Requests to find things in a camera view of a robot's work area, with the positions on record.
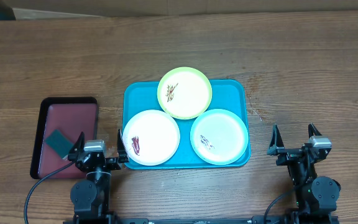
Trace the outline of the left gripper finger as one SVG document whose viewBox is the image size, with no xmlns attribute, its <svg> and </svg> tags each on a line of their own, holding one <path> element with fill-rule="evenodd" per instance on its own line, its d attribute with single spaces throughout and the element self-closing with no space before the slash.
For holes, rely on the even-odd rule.
<svg viewBox="0 0 358 224">
<path fill-rule="evenodd" d="M 126 147 L 122 140 L 122 132 L 120 129 L 118 129 L 118 132 L 117 132 L 117 153 L 118 153 L 120 159 L 128 158 L 127 152 L 126 152 Z"/>
<path fill-rule="evenodd" d="M 70 149 L 70 154 L 77 154 L 83 151 L 85 146 L 85 134 L 81 132 L 77 141 L 74 143 L 73 147 Z"/>
</svg>

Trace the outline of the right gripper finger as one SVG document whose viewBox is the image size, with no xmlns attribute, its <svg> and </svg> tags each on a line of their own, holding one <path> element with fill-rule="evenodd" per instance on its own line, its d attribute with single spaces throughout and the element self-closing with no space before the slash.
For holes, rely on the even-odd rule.
<svg viewBox="0 0 358 224">
<path fill-rule="evenodd" d="M 281 150 L 284 149 L 285 146 L 282 141 L 282 137 L 280 134 L 280 131 L 278 129 L 277 124 L 273 125 L 273 132 L 272 132 L 272 138 L 269 145 L 269 150 Z"/>
<path fill-rule="evenodd" d="M 308 125 L 308 136 L 311 138 L 312 136 L 321 136 L 321 133 L 318 131 L 316 126 L 313 123 Z"/>
</svg>

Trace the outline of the green scouring sponge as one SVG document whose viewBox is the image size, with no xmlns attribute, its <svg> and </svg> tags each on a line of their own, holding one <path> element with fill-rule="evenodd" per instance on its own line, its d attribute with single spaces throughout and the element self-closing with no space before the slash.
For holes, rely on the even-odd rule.
<svg viewBox="0 0 358 224">
<path fill-rule="evenodd" d="M 45 140 L 46 145 L 53 149 L 61 159 L 67 160 L 68 153 L 73 147 L 73 143 L 56 129 Z"/>
</svg>

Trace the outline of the white plate with red stain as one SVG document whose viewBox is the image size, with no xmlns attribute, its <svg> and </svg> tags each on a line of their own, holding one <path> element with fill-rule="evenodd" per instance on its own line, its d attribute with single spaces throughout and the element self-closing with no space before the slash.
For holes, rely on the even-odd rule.
<svg viewBox="0 0 358 224">
<path fill-rule="evenodd" d="M 177 122 L 159 110 L 145 110 L 133 116 L 122 134 L 127 155 L 143 166 L 167 162 L 177 151 L 180 130 Z"/>
</svg>

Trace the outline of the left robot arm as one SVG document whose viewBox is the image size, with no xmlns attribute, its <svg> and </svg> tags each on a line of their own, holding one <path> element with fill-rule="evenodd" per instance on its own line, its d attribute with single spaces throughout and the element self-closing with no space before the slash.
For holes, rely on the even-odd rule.
<svg viewBox="0 0 358 224">
<path fill-rule="evenodd" d="M 70 192 L 74 205 L 73 223 L 108 223 L 122 221 L 109 208 L 111 191 L 111 172 L 121 170 L 129 161 L 122 141 L 121 130 L 117 133 L 117 157 L 106 157 L 106 144 L 102 140 L 85 141 L 81 133 L 69 150 L 68 160 L 86 174 L 85 179 L 77 182 Z"/>
</svg>

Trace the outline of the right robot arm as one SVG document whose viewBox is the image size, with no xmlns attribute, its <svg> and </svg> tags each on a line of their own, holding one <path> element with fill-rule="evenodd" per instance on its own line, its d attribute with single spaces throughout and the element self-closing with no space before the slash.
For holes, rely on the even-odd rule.
<svg viewBox="0 0 358 224">
<path fill-rule="evenodd" d="M 330 177 L 318 176 L 314 167 L 327 158 L 332 142 L 313 123 L 308 125 L 308 136 L 308 142 L 301 147 L 289 149 L 284 146 L 278 126 L 273 125 L 267 154 L 277 156 L 277 166 L 287 167 L 293 188 L 270 203 L 263 215 L 263 223 L 339 223 L 339 218 L 331 213 L 337 209 L 341 185 Z M 287 210 L 278 218 L 268 216 L 279 200 L 291 194 L 295 195 L 296 208 Z"/>
</svg>

